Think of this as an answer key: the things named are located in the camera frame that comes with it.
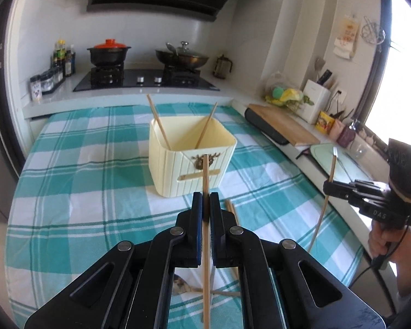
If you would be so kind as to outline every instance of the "red lid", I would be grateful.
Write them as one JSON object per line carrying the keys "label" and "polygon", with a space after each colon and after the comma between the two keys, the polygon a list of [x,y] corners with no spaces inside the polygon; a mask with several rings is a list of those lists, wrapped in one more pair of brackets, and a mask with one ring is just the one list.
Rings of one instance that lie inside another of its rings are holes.
{"label": "red lid", "polygon": [[126,45],[116,43],[115,39],[106,39],[104,44],[96,45],[94,48],[126,48]]}

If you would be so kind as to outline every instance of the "plaid tablecloth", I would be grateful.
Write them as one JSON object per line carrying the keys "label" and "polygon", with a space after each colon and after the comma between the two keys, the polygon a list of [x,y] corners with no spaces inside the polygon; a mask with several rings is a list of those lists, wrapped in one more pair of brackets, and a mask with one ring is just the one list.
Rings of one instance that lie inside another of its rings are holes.
{"label": "plaid tablecloth", "polygon": [[[158,105],[162,116],[208,115],[210,105]],[[260,132],[229,107],[218,119],[238,140],[221,186],[241,225],[259,237],[309,245],[322,195]],[[16,323],[27,318],[119,241],[141,243],[175,224],[192,195],[162,198],[148,167],[147,106],[77,110],[53,115],[24,166],[13,200],[5,247],[9,298]],[[345,285],[362,247],[335,210],[328,208],[312,255]],[[202,269],[177,269],[202,287]],[[238,290],[228,269],[217,270],[214,289]],[[169,327],[202,327],[202,296],[172,297]],[[213,296],[212,327],[240,328],[240,298]]]}

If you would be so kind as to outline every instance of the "gas stove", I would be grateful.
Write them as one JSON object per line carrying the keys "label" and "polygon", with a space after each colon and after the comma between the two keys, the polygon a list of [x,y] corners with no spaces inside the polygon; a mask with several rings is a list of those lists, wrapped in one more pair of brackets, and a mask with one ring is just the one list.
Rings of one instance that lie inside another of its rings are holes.
{"label": "gas stove", "polygon": [[79,82],[74,92],[117,87],[182,87],[187,89],[219,89],[200,77],[199,70],[184,70],[173,67],[161,69],[124,69],[99,67],[92,70]]}

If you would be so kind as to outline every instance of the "power outlet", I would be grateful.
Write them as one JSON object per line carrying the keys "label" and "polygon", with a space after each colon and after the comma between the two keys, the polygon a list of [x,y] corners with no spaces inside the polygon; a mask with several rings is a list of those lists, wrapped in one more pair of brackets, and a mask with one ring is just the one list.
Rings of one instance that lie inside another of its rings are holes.
{"label": "power outlet", "polygon": [[347,92],[345,92],[344,90],[338,90],[338,91],[341,92],[341,94],[338,93],[338,101],[339,101],[341,104],[344,104],[345,97],[347,96]]}

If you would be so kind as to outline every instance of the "spoon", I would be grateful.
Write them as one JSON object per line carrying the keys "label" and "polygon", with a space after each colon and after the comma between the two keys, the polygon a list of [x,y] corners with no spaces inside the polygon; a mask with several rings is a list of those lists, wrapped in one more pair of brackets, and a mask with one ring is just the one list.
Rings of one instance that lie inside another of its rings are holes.
{"label": "spoon", "polygon": [[176,50],[176,48],[171,45],[169,42],[166,42],[166,47],[167,49],[169,49],[173,54],[175,54],[178,57],[178,51]]}

